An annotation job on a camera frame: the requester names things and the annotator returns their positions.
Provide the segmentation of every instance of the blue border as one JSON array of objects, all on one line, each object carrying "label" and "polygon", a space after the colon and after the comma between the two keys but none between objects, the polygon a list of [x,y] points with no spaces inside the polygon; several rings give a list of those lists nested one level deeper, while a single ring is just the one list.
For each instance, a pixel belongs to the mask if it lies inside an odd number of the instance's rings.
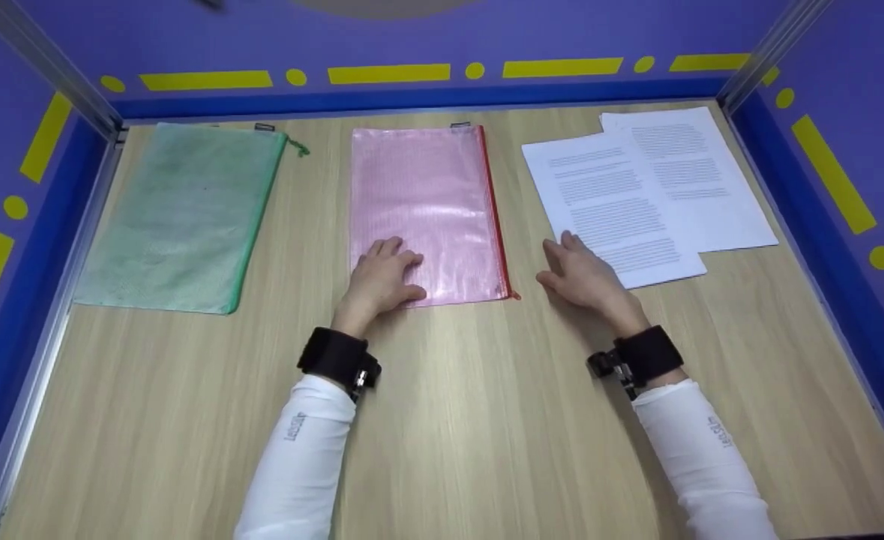
[{"label": "blue border", "polygon": [[0,310],[0,442],[98,175],[105,140],[77,121]]},{"label": "blue border", "polygon": [[733,122],[884,410],[884,307],[758,92]]},{"label": "blue border", "polygon": [[624,82],[558,82],[551,85],[482,88],[411,88],[316,94],[181,97],[116,100],[123,119],[170,119],[245,114],[341,113],[346,110],[420,109],[421,107],[497,107],[552,103],[645,99],[713,98],[725,76]]}]

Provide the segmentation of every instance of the yellow dot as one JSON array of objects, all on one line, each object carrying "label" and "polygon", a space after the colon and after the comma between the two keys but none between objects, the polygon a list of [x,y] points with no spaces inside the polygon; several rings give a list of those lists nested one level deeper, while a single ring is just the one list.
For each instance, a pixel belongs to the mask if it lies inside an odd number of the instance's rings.
[{"label": "yellow dot", "polygon": [[17,195],[7,196],[5,202],[2,203],[2,208],[5,209],[5,214],[12,219],[25,219],[25,216],[28,215],[28,205],[25,199]]},{"label": "yellow dot", "polygon": [[115,76],[103,75],[100,82],[102,82],[102,86],[105,86],[111,92],[125,92],[125,82],[119,81]]},{"label": "yellow dot", "polygon": [[308,82],[308,76],[301,69],[289,69],[285,72],[285,80],[292,86],[304,86]]},{"label": "yellow dot", "polygon": [[791,105],[791,103],[795,101],[795,90],[791,88],[783,88],[781,92],[778,92],[778,95],[775,96],[775,105],[778,105],[778,109],[785,109]]},{"label": "yellow dot", "polygon": [[634,62],[634,72],[644,73],[651,69],[653,65],[655,65],[655,57],[641,57],[637,62]]},{"label": "yellow dot", "polygon": [[884,246],[871,248],[871,253],[868,253],[868,260],[871,266],[876,267],[878,270],[884,270]]},{"label": "yellow dot", "polygon": [[485,66],[482,62],[474,61],[465,68],[465,76],[469,79],[480,79],[482,75],[485,75]]}]

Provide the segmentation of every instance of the hand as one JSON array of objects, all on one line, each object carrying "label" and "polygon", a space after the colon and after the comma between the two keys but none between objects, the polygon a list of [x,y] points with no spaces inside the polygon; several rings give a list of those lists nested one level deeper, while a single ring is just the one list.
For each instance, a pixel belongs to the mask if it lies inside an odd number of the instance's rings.
[{"label": "hand", "polygon": [[332,329],[362,338],[365,329],[380,313],[394,310],[404,301],[427,297],[424,288],[403,282],[405,269],[421,264],[424,257],[410,250],[398,253],[400,247],[401,238],[392,236],[376,240],[369,252],[359,257],[349,280],[349,290],[335,308]]},{"label": "hand", "polygon": [[638,334],[651,323],[638,298],[626,290],[616,271],[585,247],[581,238],[567,230],[562,245],[545,240],[545,259],[558,272],[542,271],[535,276],[542,286],[554,290],[572,304],[601,315],[618,338]]}]

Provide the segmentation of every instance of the black wrist strap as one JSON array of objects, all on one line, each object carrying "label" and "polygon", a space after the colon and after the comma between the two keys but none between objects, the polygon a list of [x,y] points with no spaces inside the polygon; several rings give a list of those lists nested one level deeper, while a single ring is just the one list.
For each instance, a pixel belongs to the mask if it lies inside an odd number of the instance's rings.
[{"label": "black wrist strap", "polygon": [[664,328],[655,325],[630,338],[614,341],[616,348],[589,356],[589,369],[596,377],[615,373],[634,399],[634,389],[643,389],[649,380],[685,364],[682,355]]},{"label": "black wrist strap", "polygon": [[367,353],[369,342],[329,328],[315,328],[308,338],[298,368],[345,386],[352,401],[358,401],[363,387],[373,389],[381,375],[379,360]]}]

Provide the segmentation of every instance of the white sleeve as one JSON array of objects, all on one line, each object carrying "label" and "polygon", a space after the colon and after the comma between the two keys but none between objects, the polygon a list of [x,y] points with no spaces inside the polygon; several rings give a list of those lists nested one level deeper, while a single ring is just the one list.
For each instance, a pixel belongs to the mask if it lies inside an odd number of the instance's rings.
[{"label": "white sleeve", "polygon": [[699,540],[777,539],[748,466],[691,379],[632,403]]},{"label": "white sleeve", "polygon": [[252,478],[236,540],[326,540],[355,403],[335,384],[306,375]]}]

